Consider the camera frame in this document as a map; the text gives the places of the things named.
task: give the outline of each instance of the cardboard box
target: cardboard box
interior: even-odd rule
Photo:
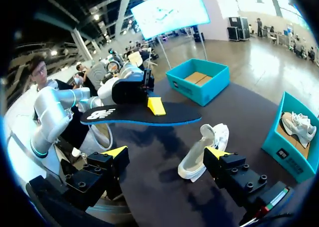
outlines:
[[[199,82],[196,83],[196,85],[198,86],[202,86],[205,83],[207,83],[208,81],[210,81],[212,79],[212,77],[210,76],[205,76],[203,79],[201,79]]]
[[[203,73],[200,73],[198,71],[194,72],[192,75],[188,76],[187,78],[185,78],[185,81],[189,81],[191,83],[198,83],[201,79],[203,79],[206,75]]]
[[[304,148],[297,136],[289,136],[282,126],[281,116],[284,112],[302,113],[319,128],[319,119],[303,103],[287,92],[276,112],[275,120],[262,146],[262,149],[271,155],[284,167],[298,183],[313,177],[319,165],[319,134],[316,133],[311,143]]]
[[[281,122],[279,121],[279,125],[277,128],[278,133],[280,133],[287,141],[289,141],[306,159],[308,158],[308,152],[309,152],[309,147],[310,143],[307,145],[307,148],[304,148],[302,144],[300,144],[298,140],[298,136],[296,135],[288,135],[284,129],[284,126]]]
[[[188,60],[166,75],[174,90],[201,106],[207,105],[230,82],[228,66],[199,59]]]

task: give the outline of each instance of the display screen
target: display screen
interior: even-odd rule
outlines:
[[[145,39],[210,22],[202,0],[147,0],[131,11]]]

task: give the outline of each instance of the new balance logo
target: new balance logo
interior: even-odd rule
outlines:
[[[88,120],[102,119],[110,115],[113,111],[115,111],[115,109],[95,111],[87,119]]]

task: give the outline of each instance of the black shirt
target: black shirt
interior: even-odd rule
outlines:
[[[258,28],[261,28],[263,26],[263,23],[261,21],[257,21]]]
[[[73,88],[71,85],[65,82],[59,80],[55,81],[58,84],[59,90],[68,90]],[[82,113],[76,106],[73,106],[71,111],[73,112],[73,118],[66,129],[62,132],[61,137],[73,147],[79,149],[89,131],[89,127],[80,122]],[[36,111],[34,111],[34,120],[38,120]]]
[[[84,78],[84,72],[80,71],[77,74]],[[88,87],[90,89],[91,96],[98,96],[97,90],[95,89],[94,85],[92,84],[92,82],[90,81],[88,77],[86,77],[86,80],[83,83],[83,86]]]

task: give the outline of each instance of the black insole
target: black insole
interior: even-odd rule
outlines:
[[[181,103],[163,102],[166,115],[155,116],[147,105],[123,104],[101,106],[88,110],[81,117],[81,123],[136,123],[148,126],[183,125],[201,119],[197,109]]]

